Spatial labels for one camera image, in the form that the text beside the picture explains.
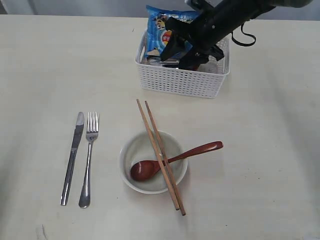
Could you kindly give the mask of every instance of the blue snack bag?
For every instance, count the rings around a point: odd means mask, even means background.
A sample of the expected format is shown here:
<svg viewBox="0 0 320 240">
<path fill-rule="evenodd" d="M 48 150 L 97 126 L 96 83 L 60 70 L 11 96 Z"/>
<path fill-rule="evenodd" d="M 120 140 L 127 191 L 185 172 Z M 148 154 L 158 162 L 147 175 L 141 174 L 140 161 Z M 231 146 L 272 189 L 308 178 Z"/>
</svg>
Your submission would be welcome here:
<svg viewBox="0 0 320 240">
<path fill-rule="evenodd" d="M 158 57 L 165 49 L 172 33 L 170 30 L 166 30 L 166 21 L 170 17 L 189 23 L 199 15 L 196 11 L 169 11 L 149 5 L 146 6 L 146 9 L 149 13 L 149 18 L 147 26 L 146 51 L 144 54 L 145 57 Z M 186 41 L 185 52 L 179 52 L 172 58 L 180 59 L 191 48 L 192 45 Z"/>
</svg>

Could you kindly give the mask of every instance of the white bowl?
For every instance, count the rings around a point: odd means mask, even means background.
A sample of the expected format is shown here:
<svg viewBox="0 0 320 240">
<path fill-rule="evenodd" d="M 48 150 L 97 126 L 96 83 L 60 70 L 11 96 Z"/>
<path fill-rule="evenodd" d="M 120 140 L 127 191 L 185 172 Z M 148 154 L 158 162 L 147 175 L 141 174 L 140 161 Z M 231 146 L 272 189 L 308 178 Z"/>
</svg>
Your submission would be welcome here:
<svg viewBox="0 0 320 240">
<path fill-rule="evenodd" d="M 159 131 L 168 159 L 182 153 L 179 143 L 168 133 Z M 157 160 L 154 149 L 150 143 L 148 133 L 141 132 L 130 139 L 120 152 L 119 167 L 123 181 L 132 189 L 143 194 L 161 194 L 168 191 L 161 170 L 147 181 L 135 181 L 130 176 L 131 167 L 143 160 Z M 176 184 L 185 176 L 188 160 L 182 159 L 170 163 Z"/>
</svg>

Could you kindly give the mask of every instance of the plastic basket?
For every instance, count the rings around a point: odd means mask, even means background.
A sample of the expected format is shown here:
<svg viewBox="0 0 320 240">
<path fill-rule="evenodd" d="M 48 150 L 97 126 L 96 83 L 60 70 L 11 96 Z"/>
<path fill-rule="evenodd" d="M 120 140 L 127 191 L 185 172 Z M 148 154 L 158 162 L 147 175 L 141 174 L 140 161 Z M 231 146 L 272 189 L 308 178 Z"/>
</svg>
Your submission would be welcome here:
<svg viewBox="0 0 320 240">
<path fill-rule="evenodd" d="M 202 64 L 197 71 L 142 64 L 146 51 L 146 37 L 145 31 L 135 56 L 143 89 L 207 99 L 213 99 L 218 95 L 222 83 L 230 72 L 229 37 L 217 44 L 223 50 L 224 58 L 216 61 L 210 56 L 209 62 Z"/>
</svg>

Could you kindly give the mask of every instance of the table knife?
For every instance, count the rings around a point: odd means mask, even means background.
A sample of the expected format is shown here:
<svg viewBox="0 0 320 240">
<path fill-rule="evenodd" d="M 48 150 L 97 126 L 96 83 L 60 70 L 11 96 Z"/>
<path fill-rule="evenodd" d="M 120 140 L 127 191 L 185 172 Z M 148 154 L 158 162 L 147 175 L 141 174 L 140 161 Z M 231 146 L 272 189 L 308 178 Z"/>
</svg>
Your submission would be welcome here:
<svg viewBox="0 0 320 240">
<path fill-rule="evenodd" d="M 72 145 L 71 145 L 71 152 L 70 152 L 68 167 L 66 169 L 66 174 L 65 174 L 64 184 L 63 184 L 63 190 L 62 190 L 61 202 L 60 202 L 61 206 L 67 205 L 67 202 L 68 202 L 77 150 L 78 150 L 78 146 L 79 146 L 79 143 L 80 143 L 80 140 L 82 137 L 82 132 L 84 130 L 84 126 L 85 126 L 84 113 L 79 112 L 78 118 L 76 119 L 73 140 L 72 140 Z"/>
</svg>

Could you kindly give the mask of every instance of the wooden chopstick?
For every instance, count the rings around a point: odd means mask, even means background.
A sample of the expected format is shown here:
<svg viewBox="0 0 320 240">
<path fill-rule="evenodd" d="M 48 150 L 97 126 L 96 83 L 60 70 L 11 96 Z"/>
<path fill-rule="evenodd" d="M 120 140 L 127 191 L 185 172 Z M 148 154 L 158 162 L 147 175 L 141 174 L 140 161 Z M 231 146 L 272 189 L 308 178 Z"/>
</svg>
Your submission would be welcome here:
<svg viewBox="0 0 320 240">
<path fill-rule="evenodd" d="M 168 158 L 167 158 L 166 151 L 165 151 L 165 146 L 164 146 L 164 144 L 163 144 L 163 142 L 161 140 L 161 137 L 159 135 L 159 132 L 158 132 L 158 129 L 157 129 L 157 126 L 156 126 L 156 122 L 154 120 L 154 117 L 152 116 L 152 113 L 151 113 L 151 110 L 149 108 L 148 102 L 144 101 L 144 103 L 145 103 L 146 109 L 148 111 L 148 114 L 149 114 L 149 117 L 150 117 L 150 120 L 151 120 L 151 124 L 152 124 L 152 127 L 153 127 L 153 131 L 154 131 L 156 139 L 158 141 L 158 145 L 160 147 L 160 150 L 161 150 L 161 153 L 162 153 L 162 157 L 164 159 L 164 163 L 165 163 L 166 169 L 168 170 L 169 178 L 170 178 L 171 184 L 173 186 L 173 190 L 174 190 L 174 193 L 176 195 L 176 198 L 178 200 L 178 204 L 179 204 L 179 207 L 180 207 L 181 214 L 182 214 L 182 216 L 184 216 L 184 215 L 186 215 L 185 207 L 184 207 L 184 204 L 182 203 L 182 200 L 181 200 L 181 196 L 180 196 L 177 184 L 176 184 L 175 176 L 174 176 L 174 174 L 172 172 L 172 169 L 171 169 L 171 167 L 169 165 L 169 162 L 168 162 Z"/>
<path fill-rule="evenodd" d="M 146 131 L 148 132 L 148 135 L 149 135 L 149 138 L 150 138 L 150 142 L 152 144 L 152 147 L 153 147 L 153 150 L 154 150 L 154 153 L 155 153 L 155 156 L 156 156 L 156 159 L 158 160 L 159 162 L 159 165 L 160 165 L 160 168 L 161 168 L 161 172 L 163 174 L 163 177 L 164 177 L 164 180 L 165 180 L 165 183 L 168 187 L 168 190 L 169 190 L 169 193 L 170 193 L 170 196 L 172 198 L 172 201 L 173 201 L 173 204 L 174 204 L 174 207 L 176 210 L 179 210 L 179 203 L 178 203 L 178 200 L 177 200 L 177 197 L 176 197 L 176 194 L 175 194 L 175 191 L 170 183 L 170 180 L 168 178 L 168 175 L 167 175 L 167 172 L 166 172 L 166 169 L 165 169 L 165 166 L 162 162 L 162 159 L 161 159 L 161 156 L 160 156 L 160 153 L 159 153 L 159 150 L 157 148 L 157 145 L 156 145 L 156 142 L 155 142 L 155 139 L 154 139 L 154 136 L 152 135 L 152 132 L 150 130 L 150 127 L 149 127 L 149 124 L 147 122 L 147 119 L 146 119 L 146 115 L 141 107 L 141 104 L 140 104 L 140 101 L 139 99 L 136 100 L 136 102 L 138 103 L 138 107 L 139 107 L 139 110 L 140 110 L 140 113 L 141 113 L 141 117 L 142 117 L 142 120 L 144 122 L 144 125 L 145 125 L 145 129 Z"/>
</svg>

